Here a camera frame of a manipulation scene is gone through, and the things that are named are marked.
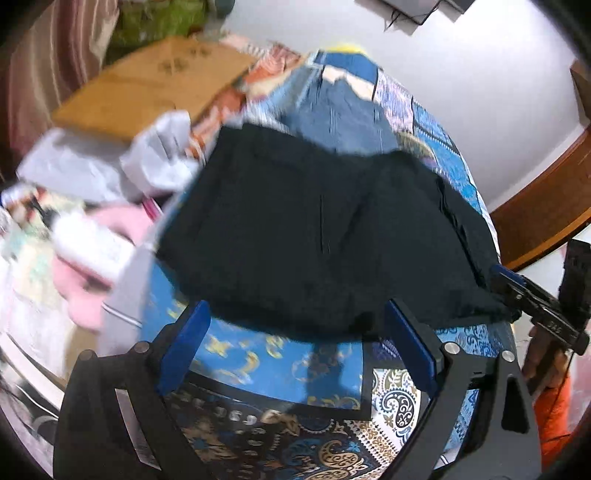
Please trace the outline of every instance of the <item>brown cardboard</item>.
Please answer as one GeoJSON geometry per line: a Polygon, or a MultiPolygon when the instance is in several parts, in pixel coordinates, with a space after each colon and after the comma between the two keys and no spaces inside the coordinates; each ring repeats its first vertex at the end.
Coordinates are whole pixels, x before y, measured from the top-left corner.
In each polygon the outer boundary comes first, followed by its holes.
{"type": "Polygon", "coordinates": [[[196,121],[254,58],[211,42],[168,37],[105,69],[53,112],[59,127],[131,141],[169,110],[196,121]]]}

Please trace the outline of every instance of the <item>white wall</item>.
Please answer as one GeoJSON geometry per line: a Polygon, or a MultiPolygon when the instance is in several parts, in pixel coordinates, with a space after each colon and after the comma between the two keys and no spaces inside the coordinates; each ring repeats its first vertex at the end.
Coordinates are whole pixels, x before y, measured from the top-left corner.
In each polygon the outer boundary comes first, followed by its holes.
{"type": "Polygon", "coordinates": [[[363,47],[438,117],[489,208],[582,130],[574,54],[530,0],[476,0],[455,22],[437,11],[414,32],[410,25],[384,32],[376,12],[389,16],[374,0],[236,0],[225,27],[302,52],[363,47]]]}

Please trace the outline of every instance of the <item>yellow object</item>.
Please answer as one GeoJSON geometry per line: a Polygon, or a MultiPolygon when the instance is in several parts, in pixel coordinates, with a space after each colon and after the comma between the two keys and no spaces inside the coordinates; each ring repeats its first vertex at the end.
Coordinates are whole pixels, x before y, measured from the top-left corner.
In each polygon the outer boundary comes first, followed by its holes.
{"type": "Polygon", "coordinates": [[[364,49],[358,47],[357,45],[353,45],[352,43],[341,43],[336,47],[328,48],[327,51],[337,51],[340,53],[361,53],[369,58],[369,55],[364,49]]]}

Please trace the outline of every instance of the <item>black cloth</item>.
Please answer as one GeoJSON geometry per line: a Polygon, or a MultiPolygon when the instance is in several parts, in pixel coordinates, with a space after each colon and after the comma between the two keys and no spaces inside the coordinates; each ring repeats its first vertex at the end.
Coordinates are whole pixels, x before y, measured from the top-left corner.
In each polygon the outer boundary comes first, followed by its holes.
{"type": "Polygon", "coordinates": [[[433,328],[511,319],[486,222],[416,158],[254,125],[222,129],[157,256],[213,314],[292,338],[384,335],[393,297],[433,328]]]}

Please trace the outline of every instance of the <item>green fabric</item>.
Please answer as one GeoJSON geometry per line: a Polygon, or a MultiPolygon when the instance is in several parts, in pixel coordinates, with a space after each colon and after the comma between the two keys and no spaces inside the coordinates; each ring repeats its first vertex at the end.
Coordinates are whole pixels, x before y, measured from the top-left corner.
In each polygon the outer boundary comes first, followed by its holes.
{"type": "Polygon", "coordinates": [[[187,35],[207,21],[206,0],[126,2],[111,37],[107,63],[171,35],[187,35]]]}

